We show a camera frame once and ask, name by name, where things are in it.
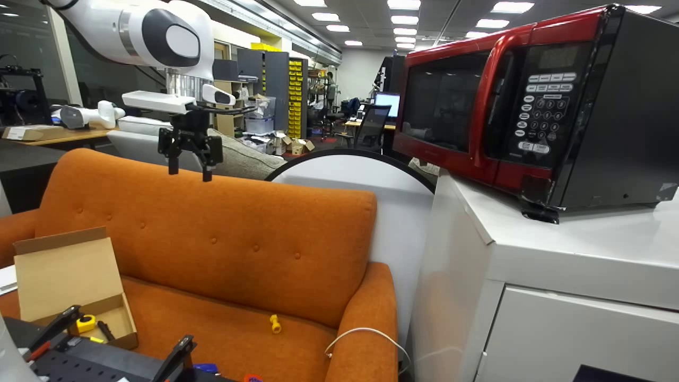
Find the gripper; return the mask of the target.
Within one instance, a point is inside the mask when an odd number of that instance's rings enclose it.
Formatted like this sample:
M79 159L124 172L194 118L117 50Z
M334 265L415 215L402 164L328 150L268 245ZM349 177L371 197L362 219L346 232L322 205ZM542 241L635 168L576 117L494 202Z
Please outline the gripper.
M172 115L172 129L159 130L158 152L167 159L170 176L179 173L179 157L184 150L197 152L202 165L202 181L213 179L213 170L224 161L224 154L222 138L207 133L210 120L208 111L192 110Z

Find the orange sofa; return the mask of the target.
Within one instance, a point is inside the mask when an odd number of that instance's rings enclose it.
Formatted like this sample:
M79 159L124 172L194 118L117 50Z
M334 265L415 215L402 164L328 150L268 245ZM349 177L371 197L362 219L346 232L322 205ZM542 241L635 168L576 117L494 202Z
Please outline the orange sofa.
M397 382L393 276L370 259L377 210L366 190L205 183L77 149L36 210L0 219L0 267L15 242L105 227L139 353L164 358L189 334L194 360L231 380Z

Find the clear plastic bin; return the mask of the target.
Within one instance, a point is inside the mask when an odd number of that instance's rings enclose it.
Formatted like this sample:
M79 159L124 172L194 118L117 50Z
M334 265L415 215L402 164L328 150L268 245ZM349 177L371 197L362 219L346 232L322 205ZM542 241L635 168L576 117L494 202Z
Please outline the clear plastic bin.
M244 115L247 133L261 135L274 131L276 97L257 94L254 97L248 97L245 106L251 109Z

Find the heap of cardboard boxes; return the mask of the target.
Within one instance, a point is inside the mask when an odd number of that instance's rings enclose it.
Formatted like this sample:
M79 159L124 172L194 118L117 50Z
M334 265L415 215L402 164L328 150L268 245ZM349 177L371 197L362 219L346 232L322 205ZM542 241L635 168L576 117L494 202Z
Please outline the heap of cardboard boxes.
M269 134L265 152L270 155L304 155L315 150L311 140L291 138L282 131L273 131Z

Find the shelf of yellow bins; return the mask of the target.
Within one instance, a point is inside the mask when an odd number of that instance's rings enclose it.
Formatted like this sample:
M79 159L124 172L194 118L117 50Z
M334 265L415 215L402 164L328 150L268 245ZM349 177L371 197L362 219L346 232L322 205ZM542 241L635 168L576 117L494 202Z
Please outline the shelf of yellow bins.
M308 119L308 60L289 58L288 128L290 138L307 138Z

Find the wooden desk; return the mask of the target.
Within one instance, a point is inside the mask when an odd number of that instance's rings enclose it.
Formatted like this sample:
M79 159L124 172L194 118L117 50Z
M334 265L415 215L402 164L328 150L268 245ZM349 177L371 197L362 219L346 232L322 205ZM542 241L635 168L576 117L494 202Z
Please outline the wooden desk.
M59 150L71 150L74 147L95 147L109 144L104 128L68 129L61 126L34 124L27 126L9 126L0 128L0 138L17 141L25 145L44 146Z

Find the black 3d printer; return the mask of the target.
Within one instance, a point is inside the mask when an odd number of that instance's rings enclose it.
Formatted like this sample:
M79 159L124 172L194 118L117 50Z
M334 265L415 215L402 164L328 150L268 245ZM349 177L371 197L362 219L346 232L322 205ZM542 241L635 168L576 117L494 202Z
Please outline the black 3d printer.
M34 89L15 89L7 82L8 76L32 79ZM53 124L43 73L39 68L19 65L0 67L0 127L32 124Z

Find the round white panel black rim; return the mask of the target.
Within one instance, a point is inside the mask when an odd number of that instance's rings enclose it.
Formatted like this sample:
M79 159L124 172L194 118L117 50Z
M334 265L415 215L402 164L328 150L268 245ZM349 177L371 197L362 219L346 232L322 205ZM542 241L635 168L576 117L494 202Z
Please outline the round white panel black rim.
M370 259L392 271L398 312L398 342L405 346L422 257L426 247L434 184L398 160L365 150L311 152L273 171L267 181L316 188L364 189L377 197Z

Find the office chair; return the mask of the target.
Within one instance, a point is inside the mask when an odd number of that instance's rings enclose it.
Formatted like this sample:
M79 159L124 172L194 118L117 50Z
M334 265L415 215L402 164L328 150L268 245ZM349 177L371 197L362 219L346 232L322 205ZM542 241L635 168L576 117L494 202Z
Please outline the office chair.
M389 118L390 109L391 106L366 106L361 125L351 145L352 149L381 153L384 126Z

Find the black clamp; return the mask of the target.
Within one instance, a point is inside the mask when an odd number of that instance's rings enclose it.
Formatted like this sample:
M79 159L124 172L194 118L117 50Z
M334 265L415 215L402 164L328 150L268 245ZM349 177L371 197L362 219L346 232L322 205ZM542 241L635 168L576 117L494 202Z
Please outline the black clamp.
M165 358L158 371L150 382L169 382L170 377L179 370L179 373L185 370L193 370L194 363L191 354L196 348L197 344L194 342L193 335L185 335L180 339L177 345L174 346L170 354Z
M60 333L66 332L70 336L78 336L77 321L82 317L81 305L73 305L57 314L46 327L39 329L36 336L29 342L27 349L35 353Z

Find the monitor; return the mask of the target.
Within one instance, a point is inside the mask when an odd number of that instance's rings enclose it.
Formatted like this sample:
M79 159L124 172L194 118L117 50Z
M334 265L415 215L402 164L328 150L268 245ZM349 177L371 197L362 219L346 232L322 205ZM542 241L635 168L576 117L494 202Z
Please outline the monitor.
M397 119L400 100L401 97L398 93L376 92L373 104L376 106L389 106L388 118Z

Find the black perforated board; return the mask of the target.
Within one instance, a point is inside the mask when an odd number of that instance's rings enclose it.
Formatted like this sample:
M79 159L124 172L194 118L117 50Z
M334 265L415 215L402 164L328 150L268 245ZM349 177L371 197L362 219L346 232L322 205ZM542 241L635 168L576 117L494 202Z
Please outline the black perforated board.
M3 317L16 346L29 345L41 328L19 319ZM34 363L34 372L48 382L151 382L162 360L90 340L75 340L66 334L53 342ZM168 382L236 382L197 369L175 369Z

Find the microwave door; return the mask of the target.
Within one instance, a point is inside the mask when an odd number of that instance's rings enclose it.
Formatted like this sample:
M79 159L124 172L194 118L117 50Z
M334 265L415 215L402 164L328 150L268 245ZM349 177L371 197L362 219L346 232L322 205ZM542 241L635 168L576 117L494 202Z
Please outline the microwave door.
M499 172L501 145L522 83L535 24L454 42L410 54L393 148L446 169L453 175L492 185ZM519 32L521 45L506 51L494 78L482 138L484 166L469 157L469 129L478 84L495 42Z

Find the white cabinet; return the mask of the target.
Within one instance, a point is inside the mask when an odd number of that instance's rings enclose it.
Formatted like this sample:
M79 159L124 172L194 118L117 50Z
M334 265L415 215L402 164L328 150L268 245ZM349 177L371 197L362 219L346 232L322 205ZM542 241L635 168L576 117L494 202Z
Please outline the white cabinet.
M554 224L441 171L411 336L415 382L679 382L679 200Z

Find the red and black microwave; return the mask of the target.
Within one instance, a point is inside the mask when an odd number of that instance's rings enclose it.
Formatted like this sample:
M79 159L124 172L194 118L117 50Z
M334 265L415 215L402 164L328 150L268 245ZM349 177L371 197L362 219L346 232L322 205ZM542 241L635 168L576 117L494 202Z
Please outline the red and black microwave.
M671 201L679 24L616 3L531 24L499 172L485 185L515 196L524 217L550 223L560 211Z

